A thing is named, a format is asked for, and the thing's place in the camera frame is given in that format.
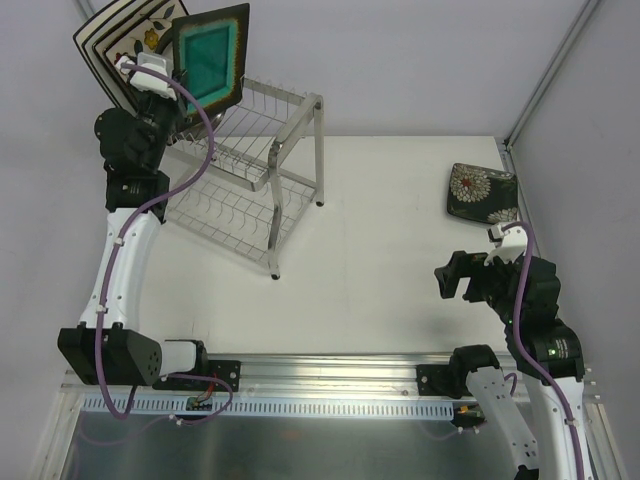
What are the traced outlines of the cream floral square plate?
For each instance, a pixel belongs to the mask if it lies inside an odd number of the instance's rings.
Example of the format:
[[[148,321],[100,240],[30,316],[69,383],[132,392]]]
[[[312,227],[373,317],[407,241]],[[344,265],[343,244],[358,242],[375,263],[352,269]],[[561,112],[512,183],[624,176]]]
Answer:
[[[154,53],[160,38],[171,28],[175,18],[188,11],[182,1],[134,1],[116,15],[109,28],[93,44],[92,49],[106,67],[107,77],[131,103],[136,94],[126,84],[126,75],[116,69],[116,62],[127,55],[135,59],[139,53]]]
[[[133,30],[142,27],[159,1],[112,1],[92,18],[91,33],[81,42],[88,64],[107,97],[133,112],[135,95],[125,85],[115,64],[120,55],[135,55]]]

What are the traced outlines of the black dahlia square plate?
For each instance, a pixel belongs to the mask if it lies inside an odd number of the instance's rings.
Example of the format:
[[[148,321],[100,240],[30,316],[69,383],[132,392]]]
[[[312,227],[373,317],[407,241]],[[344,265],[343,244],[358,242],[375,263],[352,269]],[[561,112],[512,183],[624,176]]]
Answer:
[[[447,213],[482,224],[518,220],[518,180],[513,173],[455,163],[447,190]]]

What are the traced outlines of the round cream plate brown rim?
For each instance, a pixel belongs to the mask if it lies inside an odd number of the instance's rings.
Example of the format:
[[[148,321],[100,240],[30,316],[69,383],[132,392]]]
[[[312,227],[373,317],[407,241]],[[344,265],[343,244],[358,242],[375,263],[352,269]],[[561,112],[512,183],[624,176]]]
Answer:
[[[167,58],[172,58],[172,40],[170,39],[171,33],[167,31],[159,40],[159,43],[155,47],[154,52],[156,54],[165,56]],[[226,111],[221,111],[216,115],[209,114],[209,120],[211,123],[211,127],[213,130],[216,130],[220,124],[223,122]],[[204,123],[201,120],[194,119],[186,119],[178,128],[175,134],[176,141],[182,140],[190,140],[197,141],[201,139],[206,139],[208,137],[207,129]]]

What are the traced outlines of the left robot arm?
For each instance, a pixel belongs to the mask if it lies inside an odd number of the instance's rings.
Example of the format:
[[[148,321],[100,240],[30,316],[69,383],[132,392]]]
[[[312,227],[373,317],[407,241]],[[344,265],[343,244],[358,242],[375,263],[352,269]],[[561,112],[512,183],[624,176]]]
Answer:
[[[182,120],[179,102],[142,93],[131,114],[111,108],[94,133],[106,172],[107,236],[90,300],[57,344],[86,385],[151,386],[175,374],[188,389],[209,380],[206,350],[197,340],[154,340],[140,333],[139,304],[153,243],[165,222],[170,179],[161,163]]]

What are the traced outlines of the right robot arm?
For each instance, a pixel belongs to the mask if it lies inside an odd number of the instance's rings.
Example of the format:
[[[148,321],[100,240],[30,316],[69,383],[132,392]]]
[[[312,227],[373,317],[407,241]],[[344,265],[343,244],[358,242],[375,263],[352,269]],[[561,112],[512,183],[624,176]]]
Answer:
[[[475,398],[506,448],[514,478],[592,478],[583,407],[586,369],[577,334],[558,315],[555,264],[525,251],[516,257],[456,251],[435,277],[442,298],[453,297],[466,279],[464,300],[484,303],[497,314],[535,425],[528,426],[507,392],[487,345],[456,348],[447,367],[429,377],[432,389],[453,399]]]

